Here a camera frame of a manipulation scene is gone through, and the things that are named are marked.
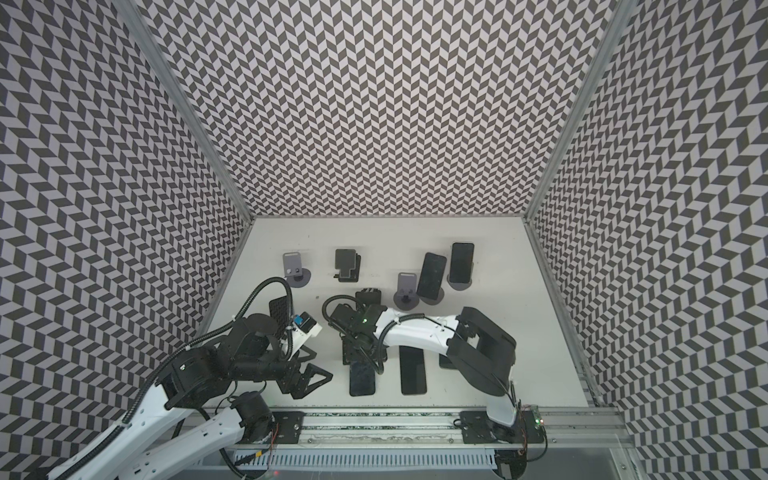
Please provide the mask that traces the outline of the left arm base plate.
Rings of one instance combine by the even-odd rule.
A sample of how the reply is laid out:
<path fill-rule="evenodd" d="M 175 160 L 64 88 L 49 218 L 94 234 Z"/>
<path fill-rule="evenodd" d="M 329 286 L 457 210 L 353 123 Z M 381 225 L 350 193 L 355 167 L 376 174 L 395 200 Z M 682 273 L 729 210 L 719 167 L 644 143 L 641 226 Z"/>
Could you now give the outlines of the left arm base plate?
<path fill-rule="evenodd" d="M 273 442 L 277 445 L 295 445 L 303 430 L 305 413 L 303 411 L 276 411 L 272 414 L 271 430 Z"/>

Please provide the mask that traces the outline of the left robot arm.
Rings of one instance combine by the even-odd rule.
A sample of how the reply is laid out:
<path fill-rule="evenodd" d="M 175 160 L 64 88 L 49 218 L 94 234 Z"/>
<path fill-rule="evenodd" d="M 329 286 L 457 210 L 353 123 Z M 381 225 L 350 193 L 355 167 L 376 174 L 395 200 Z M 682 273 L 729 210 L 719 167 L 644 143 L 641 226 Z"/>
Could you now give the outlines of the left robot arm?
<path fill-rule="evenodd" d="M 252 314 L 204 335 L 164 361 L 119 420 L 44 478 L 167 479 L 217 450 L 271 441 L 274 415 L 262 394 L 250 391 L 202 425 L 156 443 L 234 383 L 274 382 L 294 399 L 328 383 L 331 373 L 312 364 L 306 346 L 320 331 L 307 313 L 284 323 Z"/>

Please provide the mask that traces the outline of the grey round-base phone stand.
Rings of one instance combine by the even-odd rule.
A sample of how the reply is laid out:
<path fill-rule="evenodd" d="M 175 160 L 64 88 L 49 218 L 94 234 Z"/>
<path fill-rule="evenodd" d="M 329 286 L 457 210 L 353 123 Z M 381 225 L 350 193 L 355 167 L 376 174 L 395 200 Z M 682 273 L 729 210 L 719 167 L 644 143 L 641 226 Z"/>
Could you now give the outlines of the grey round-base phone stand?
<path fill-rule="evenodd" d="M 303 288 L 311 280 L 311 271 L 303 266 L 300 252 L 282 255 L 284 278 L 291 288 Z"/>

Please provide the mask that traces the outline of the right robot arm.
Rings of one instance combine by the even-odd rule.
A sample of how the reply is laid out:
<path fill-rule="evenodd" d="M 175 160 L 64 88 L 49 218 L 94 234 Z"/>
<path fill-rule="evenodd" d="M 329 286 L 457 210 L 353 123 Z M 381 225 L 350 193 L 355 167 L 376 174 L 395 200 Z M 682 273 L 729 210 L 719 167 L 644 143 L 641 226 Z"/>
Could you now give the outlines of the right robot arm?
<path fill-rule="evenodd" d="M 365 305 L 348 295 L 337 295 L 332 312 L 321 313 L 378 374 L 384 372 L 385 350 L 409 347 L 446 357 L 466 382 L 484 395 L 490 422 L 505 428 L 519 419 L 511 373 L 516 340 L 485 314 L 465 307 L 456 315 L 407 313 L 383 305 Z"/>

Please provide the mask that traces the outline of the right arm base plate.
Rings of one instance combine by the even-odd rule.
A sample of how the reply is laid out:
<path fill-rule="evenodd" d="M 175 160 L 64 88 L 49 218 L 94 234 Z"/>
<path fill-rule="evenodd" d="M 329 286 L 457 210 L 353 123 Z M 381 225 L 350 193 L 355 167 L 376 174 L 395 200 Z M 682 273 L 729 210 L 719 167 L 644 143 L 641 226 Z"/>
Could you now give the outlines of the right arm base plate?
<path fill-rule="evenodd" d="M 485 411 L 462 411 L 453 426 L 461 432 L 464 444 L 544 444 L 542 420 L 530 410 L 523 410 L 512 427 L 492 422 Z"/>

